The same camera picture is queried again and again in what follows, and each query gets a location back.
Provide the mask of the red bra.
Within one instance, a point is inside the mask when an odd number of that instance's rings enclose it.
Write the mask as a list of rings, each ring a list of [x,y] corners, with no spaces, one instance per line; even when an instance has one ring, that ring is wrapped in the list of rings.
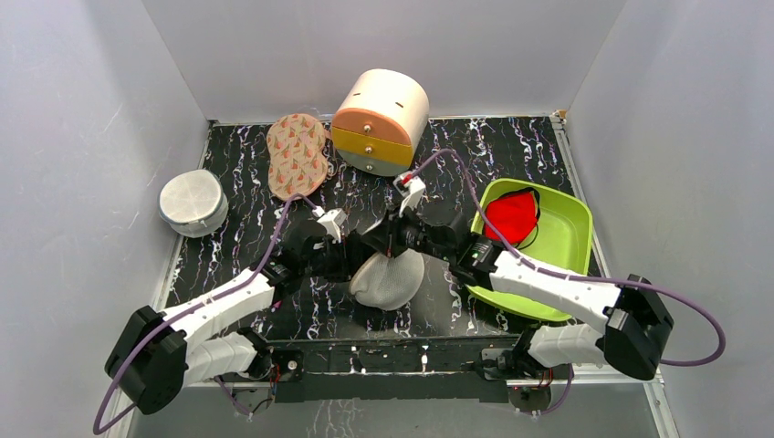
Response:
[[[522,244],[538,229],[539,201],[539,192],[532,187],[501,195],[486,206],[489,223],[484,225],[483,235],[498,239],[498,230],[514,247]]]

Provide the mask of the white mesh laundry bag beige zipper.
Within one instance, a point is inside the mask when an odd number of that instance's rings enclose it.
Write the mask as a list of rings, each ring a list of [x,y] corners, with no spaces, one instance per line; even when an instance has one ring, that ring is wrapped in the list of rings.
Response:
[[[407,249],[393,258],[375,253],[355,272],[349,292],[363,306],[392,311],[416,295],[423,279],[420,253]]]

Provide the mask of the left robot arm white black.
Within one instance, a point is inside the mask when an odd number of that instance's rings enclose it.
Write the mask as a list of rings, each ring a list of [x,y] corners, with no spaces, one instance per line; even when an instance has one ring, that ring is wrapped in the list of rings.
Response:
[[[341,238],[321,223],[295,225],[257,262],[231,281],[174,308],[136,310],[105,365],[135,408],[153,414],[186,386],[230,373],[264,380],[275,369],[273,349],[250,328],[222,330],[297,293],[310,277],[351,279],[372,251],[352,232]]]

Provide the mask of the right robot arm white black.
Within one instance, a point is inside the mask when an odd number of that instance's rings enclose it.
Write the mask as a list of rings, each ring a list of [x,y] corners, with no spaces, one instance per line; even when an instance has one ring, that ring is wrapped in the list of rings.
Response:
[[[413,250],[444,260],[467,286],[525,297],[576,318],[575,326],[541,327],[517,344],[512,358],[527,378],[558,365],[590,363],[648,381],[674,327],[651,284],[580,276],[540,262],[467,230],[460,217],[429,224],[393,208],[361,233],[361,242],[390,257]]]

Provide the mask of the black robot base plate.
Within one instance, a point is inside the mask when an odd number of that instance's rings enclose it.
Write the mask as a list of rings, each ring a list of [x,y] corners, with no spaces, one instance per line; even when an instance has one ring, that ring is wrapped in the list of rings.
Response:
[[[277,402],[475,399],[508,402],[515,336],[274,342]]]

